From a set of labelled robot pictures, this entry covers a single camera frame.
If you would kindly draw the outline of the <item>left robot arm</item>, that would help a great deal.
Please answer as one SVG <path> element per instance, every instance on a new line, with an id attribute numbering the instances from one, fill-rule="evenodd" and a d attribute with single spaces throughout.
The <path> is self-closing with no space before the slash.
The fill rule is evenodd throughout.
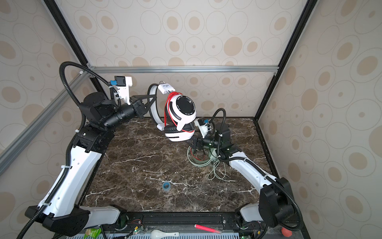
<path id="1" fill-rule="evenodd" d="M 156 95 L 129 95 L 125 77 L 107 82 L 110 96 L 95 92 L 80 102 L 70 88 L 65 69 L 87 67 L 66 61 L 59 67 L 63 86 L 80 109 L 82 121 L 66 149 L 65 164 L 43 200 L 27 208 L 28 222 L 18 237 L 23 238 L 35 223 L 62 236 L 75 236 L 84 229 L 102 225 L 122 227 L 126 215 L 117 206 L 84 207 L 82 202 L 118 126 L 133 118 L 143 118 L 156 101 Z"/>

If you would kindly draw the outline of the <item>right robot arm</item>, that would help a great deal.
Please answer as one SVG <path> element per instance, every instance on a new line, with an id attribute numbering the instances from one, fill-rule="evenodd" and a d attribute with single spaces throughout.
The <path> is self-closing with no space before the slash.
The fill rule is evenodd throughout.
<path id="1" fill-rule="evenodd" d="M 198 150 L 208 150 L 212 162 L 221 162 L 238 171 L 259 193 L 259 202 L 246 204 L 236 211 L 239 227 L 246 228 L 254 221 L 263 222 L 274 228 L 278 225 L 289 231 L 303 228 L 303 215 L 285 178 L 277 178 L 255 162 L 232 143 L 229 125 L 223 118 L 220 123 L 214 119 L 194 120 L 200 135 L 194 135 L 189 153 L 196 156 Z"/>

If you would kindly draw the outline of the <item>white black headphones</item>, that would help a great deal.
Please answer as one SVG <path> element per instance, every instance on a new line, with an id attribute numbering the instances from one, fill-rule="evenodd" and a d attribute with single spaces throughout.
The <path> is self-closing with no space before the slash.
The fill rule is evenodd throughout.
<path id="1" fill-rule="evenodd" d="M 196 106 L 191 98 L 177 92 L 167 83 L 152 84 L 148 88 L 148 95 L 160 92 L 167 95 L 164 106 L 164 118 L 161 119 L 159 111 L 152 112 L 150 117 L 157 128 L 173 142 L 186 141 L 195 133 L 194 120 L 196 119 Z"/>

